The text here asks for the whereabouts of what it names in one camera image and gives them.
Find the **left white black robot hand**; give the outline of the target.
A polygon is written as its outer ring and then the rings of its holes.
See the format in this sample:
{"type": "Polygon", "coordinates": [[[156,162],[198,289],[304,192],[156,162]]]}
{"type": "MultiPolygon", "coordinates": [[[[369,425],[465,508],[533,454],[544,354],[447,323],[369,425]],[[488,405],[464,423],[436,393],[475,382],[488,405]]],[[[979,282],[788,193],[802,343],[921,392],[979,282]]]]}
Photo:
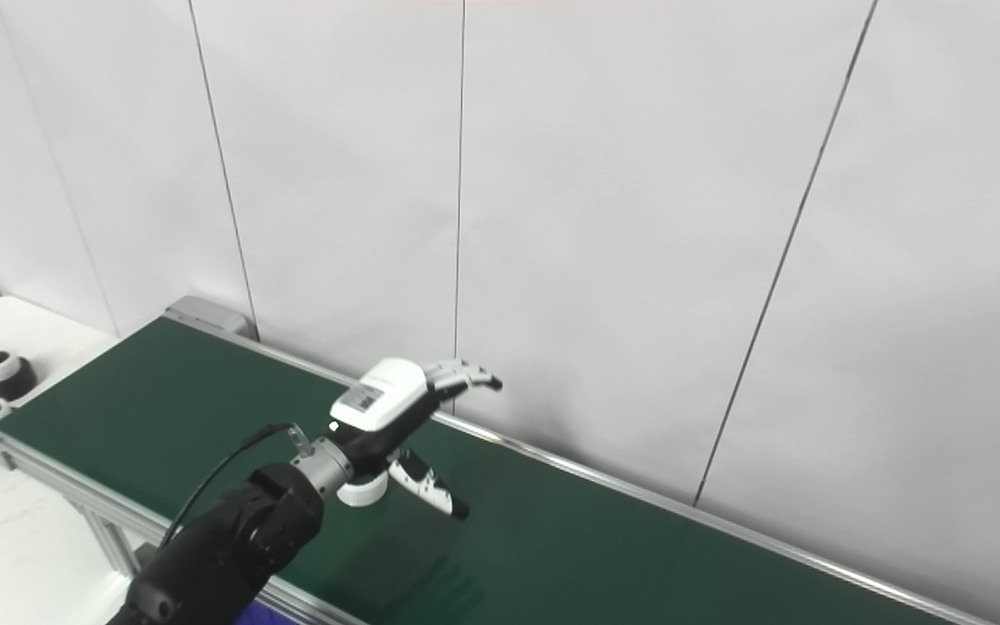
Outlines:
{"type": "Polygon", "coordinates": [[[372,506],[394,482],[442,514],[464,521],[467,503],[406,446],[406,439],[444,401],[475,387],[501,391],[503,381],[461,359],[420,365],[389,357],[369,369],[330,408],[328,438],[344,452],[351,474],[338,490],[340,501],[353,508],[372,506]]]}

